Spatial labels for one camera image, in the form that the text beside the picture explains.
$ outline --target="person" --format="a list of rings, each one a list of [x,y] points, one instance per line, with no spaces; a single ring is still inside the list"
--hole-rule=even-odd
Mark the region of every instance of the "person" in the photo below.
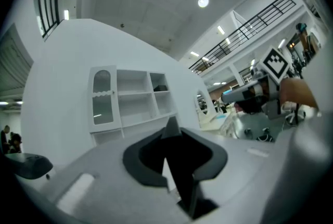
[[[9,143],[7,142],[6,134],[10,132],[10,127],[8,125],[1,131],[1,146],[2,152],[7,154],[9,151]]]
[[[21,147],[20,144],[22,143],[22,138],[19,134],[14,133],[11,137],[10,140],[10,148],[9,148],[9,152],[11,154],[14,153],[21,153]]]

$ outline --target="floor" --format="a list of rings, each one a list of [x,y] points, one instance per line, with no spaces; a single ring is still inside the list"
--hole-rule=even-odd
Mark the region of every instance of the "floor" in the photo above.
[[[311,108],[302,106],[300,109],[306,112],[306,118],[313,116],[314,112]],[[253,134],[253,139],[263,135],[263,129],[269,128],[271,136],[276,139],[279,133],[283,130],[292,128],[292,126],[287,123],[284,124],[285,117],[280,117],[274,120],[269,120],[267,115],[264,113],[257,113],[254,115],[245,114],[240,112],[234,116],[233,124],[235,128],[235,135],[239,139],[247,139],[244,131],[246,129],[251,129]]]

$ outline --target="black plastic part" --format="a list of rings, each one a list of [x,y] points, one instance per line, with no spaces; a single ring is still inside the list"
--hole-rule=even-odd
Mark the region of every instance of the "black plastic part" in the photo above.
[[[199,182],[215,178],[226,165],[227,152],[222,147],[180,129],[172,117],[164,129],[129,146],[123,163],[139,183],[167,187],[167,180],[162,176],[165,158],[182,198],[179,206],[191,218],[217,208],[212,201],[204,199]]]
[[[154,92],[163,92],[163,91],[167,91],[168,88],[165,85],[158,85],[157,87],[155,87]]]
[[[162,176],[164,154],[159,147],[162,130],[129,146],[123,154],[127,172],[146,186],[168,187]]]
[[[53,168],[52,163],[41,155],[16,153],[5,156],[13,173],[25,179],[38,179]]]

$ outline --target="cabinet door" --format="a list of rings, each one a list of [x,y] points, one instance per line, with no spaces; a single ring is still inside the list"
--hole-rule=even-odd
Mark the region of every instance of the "cabinet door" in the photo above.
[[[121,127],[116,66],[90,69],[88,123],[90,132],[107,131]]]

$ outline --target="column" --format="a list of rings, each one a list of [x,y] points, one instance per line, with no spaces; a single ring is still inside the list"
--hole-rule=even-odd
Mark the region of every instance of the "column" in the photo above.
[[[235,65],[231,64],[229,67],[230,67],[232,73],[234,74],[239,86],[243,86],[244,80],[243,80],[242,76],[238,73],[238,70],[236,69]]]

